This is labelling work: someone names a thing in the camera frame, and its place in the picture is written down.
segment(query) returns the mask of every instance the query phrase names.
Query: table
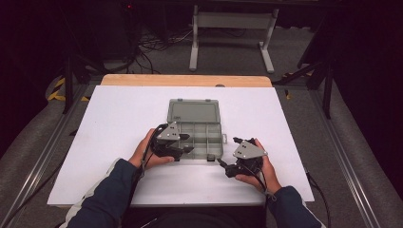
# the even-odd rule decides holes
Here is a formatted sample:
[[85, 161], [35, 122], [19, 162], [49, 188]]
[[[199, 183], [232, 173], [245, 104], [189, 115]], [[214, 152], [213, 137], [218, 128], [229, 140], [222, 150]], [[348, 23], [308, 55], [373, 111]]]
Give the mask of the table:
[[[211, 87], [217, 84], [226, 87]], [[166, 121], [167, 101], [184, 95], [189, 99], [219, 100], [222, 133], [228, 138], [259, 138], [278, 169], [280, 183], [292, 184], [305, 200], [314, 200], [277, 93], [268, 78], [106, 75], [91, 97], [48, 204], [69, 206], [79, 201], [117, 157], [128, 159], [145, 132]], [[251, 100], [259, 104], [259, 110]], [[225, 144], [222, 159], [233, 163], [232, 152], [237, 146], [234, 142]], [[253, 206], [263, 202], [263, 195], [252, 186], [228, 179], [217, 162], [181, 160], [147, 170], [131, 204]]]

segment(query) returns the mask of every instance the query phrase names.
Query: metal frame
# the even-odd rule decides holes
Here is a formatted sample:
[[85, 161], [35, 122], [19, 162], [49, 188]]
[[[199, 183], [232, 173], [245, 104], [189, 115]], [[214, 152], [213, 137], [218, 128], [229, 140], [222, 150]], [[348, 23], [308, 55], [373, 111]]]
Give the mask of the metal frame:
[[[80, 102], [81, 98], [84, 96], [84, 94], [86, 92], [86, 88], [87, 88], [87, 85], [78, 85], [78, 89], [75, 93], [74, 101], [73, 101], [71, 107], [68, 109], [68, 112], [66, 114], [62, 115], [62, 117], [60, 118], [58, 124], [56, 125], [55, 129], [53, 130], [53, 132], [50, 136], [50, 139], [48, 140], [48, 143], [46, 144], [44, 150], [42, 151], [41, 155], [39, 156], [38, 161], [33, 166], [23, 187], [21, 188], [20, 192], [18, 193], [17, 197], [15, 198], [14, 203], [12, 204], [11, 208], [9, 209], [6, 216], [2, 220], [0, 227], [3, 227], [5, 225], [5, 222], [10, 217], [10, 215], [28, 197], [30, 197], [30, 195], [35, 190], [35, 188], [38, 185], [39, 181], [41, 180], [43, 174], [45, 173], [48, 163], [54, 154], [54, 151], [57, 147], [60, 137], [61, 137], [62, 133], [64, 132], [64, 130], [67, 126], [67, 123], [71, 118], [71, 115], [74, 113], [75, 108], [77, 107], [77, 104]], [[21, 210], [18, 214], [16, 214], [15, 217], [12, 219], [12, 221], [9, 223], [9, 225], [5, 228], [14, 227], [23, 211], [24, 211], [24, 209]]]
[[194, 6], [193, 11], [193, 43], [190, 53], [189, 69], [196, 71], [199, 54], [199, 28], [237, 28], [237, 29], [266, 29], [266, 37], [259, 42], [261, 56], [268, 73], [274, 73], [272, 60], [267, 50], [278, 17], [278, 9], [272, 13], [224, 13], [224, 12], [199, 12], [199, 7]]
[[321, 108], [321, 100], [317, 90], [310, 90], [311, 98], [315, 104], [317, 112], [320, 114], [320, 118], [323, 121], [323, 125], [326, 131], [329, 133], [332, 143], [336, 150], [336, 158], [341, 167], [341, 171], [350, 187], [350, 190], [355, 199], [355, 203], [364, 219], [367, 227], [380, 227], [379, 222], [376, 218], [373, 208], [365, 195], [364, 189], [362, 188], [361, 182], [356, 175], [352, 164], [347, 156], [346, 150], [344, 149], [341, 141], [336, 133], [335, 127], [331, 120], [327, 119], [325, 113]]

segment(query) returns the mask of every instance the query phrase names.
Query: wooden edge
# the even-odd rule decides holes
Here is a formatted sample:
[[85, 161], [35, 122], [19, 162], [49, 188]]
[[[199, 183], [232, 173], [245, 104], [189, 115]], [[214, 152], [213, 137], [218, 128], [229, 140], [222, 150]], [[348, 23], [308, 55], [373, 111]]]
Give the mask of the wooden edge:
[[101, 86], [272, 87], [266, 76], [107, 74]]

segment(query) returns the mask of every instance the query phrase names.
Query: metal rail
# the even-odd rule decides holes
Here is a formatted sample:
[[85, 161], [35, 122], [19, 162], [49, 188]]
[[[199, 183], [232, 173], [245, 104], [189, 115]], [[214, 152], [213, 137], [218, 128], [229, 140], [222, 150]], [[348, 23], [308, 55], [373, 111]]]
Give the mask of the metal rail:
[[356, 205], [358, 206], [359, 212], [361, 213], [362, 218], [365, 221], [367, 227], [380, 227], [379, 222], [374, 214], [374, 210], [369, 203], [367, 196], [365, 195], [364, 189], [361, 186], [361, 182], [358, 179], [358, 176], [355, 174], [352, 164], [346, 154], [346, 151], [341, 144], [341, 141], [335, 131], [335, 127], [333, 123], [328, 120], [323, 113], [319, 94], [317, 90], [310, 90], [310, 95], [312, 100], [314, 101], [315, 107], [320, 114], [320, 118], [323, 121], [323, 125], [325, 126], [327, 132], [329, 133], [330, 138], [332, 139], [333, 145], [336, 149], [336, 158], [341, 167], [341, 171], [346, 178], [346, 181], [350, 187], [350, 190], [355, 198]]
[[[81, 98], [84, 96], [86, 92], [87, 85], [77, 85], [77, 91], [74, 94], [74, 101], [73, 104], [70, 108], [70, 110], [62, 115], [60, 118], [59, 122], [57, 123], [55, 129], [53, 130], [47, 144], [45, 145], [44, 150], [42, 151], [42, 154], [40, 155], [38, 161], [36, 164], [33, 166], [32, 170], [30, 171], [23, 187], [21, 188], [18, 196], [16, 197], [14, 203], [12, 204], [11, 208], [7, 212], [6, 216], [2, 220], [1, 226], [4, 227], [6, 221], [9, 219], [10, 215], [14, 213], [15, 210], [32, 194], [32, 192], [35, 190], [36, 186], [38, 185], [39, 181], [41, 180], [48, 163], [50, 159], [53, 156], [53, 153], [57, 147], [57, 144], [59, 142], [59, 139], [65, 130], [67, 123], [71, 117], [71, 115], [74, 113], [77, 104], [80, 102]], [[9, 225], [7, 228], [14, 227], [15, 224], [17, 223], [18, 219], [20, 218], [23, 210], [21, 210], [19, 213], [15, 215], [15, 217], [10, 221]]]

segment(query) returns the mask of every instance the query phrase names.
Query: metal stand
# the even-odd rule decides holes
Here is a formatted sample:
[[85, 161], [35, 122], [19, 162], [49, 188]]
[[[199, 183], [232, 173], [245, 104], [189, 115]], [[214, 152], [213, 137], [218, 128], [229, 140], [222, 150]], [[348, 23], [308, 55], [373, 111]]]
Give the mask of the metal stand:
[[274, 9], [272, 13], [199, 12], [198, 6], [195, 6], [193, 11], [193, 44], [189, 69], [196, 71], [198, 65], [198, 28], [266, 29], [266, 38], [263, 42], [259, 42], [259, 49], [267, 72], [274, 73], [275, 70], [267, 47], [269, 46], [277, 17], [278, 9]]
[[328, 119], [330, 117], [330, 100], [332, 94], [332, 82], [333, 82], [333, 69], [330, 63], [318, 62], [309, 66], [306, 66], [295, 73], [286, 73], [281, 80], [272, 82], [272, 85], [285, 86], [286, 84], [294, 81], [295, 79], [304, 76], [305, 74], [313, 71], [311, 78], [307, 81], [306, 86], [308, 89], [318, 89], [320, 84], [325, 80], [325, 89], [323, 94], [322, 108]]

